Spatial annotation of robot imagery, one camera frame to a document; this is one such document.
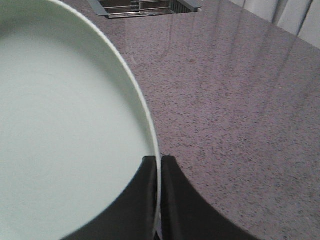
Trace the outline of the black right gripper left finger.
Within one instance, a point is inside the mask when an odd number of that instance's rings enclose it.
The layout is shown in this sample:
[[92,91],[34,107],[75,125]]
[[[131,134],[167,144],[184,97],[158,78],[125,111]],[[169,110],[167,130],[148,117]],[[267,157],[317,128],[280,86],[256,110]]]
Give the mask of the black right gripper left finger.
[[125,190],[101,214],[65,240],[157,240],[158,169],[145,156]]

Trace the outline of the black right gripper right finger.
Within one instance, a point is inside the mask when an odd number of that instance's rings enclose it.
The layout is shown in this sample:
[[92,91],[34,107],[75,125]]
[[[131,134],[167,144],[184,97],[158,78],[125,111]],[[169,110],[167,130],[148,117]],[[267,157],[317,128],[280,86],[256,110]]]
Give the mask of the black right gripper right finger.
[[195,190],[174,156],[161,159],[161,225],[164,240],[255,240]]

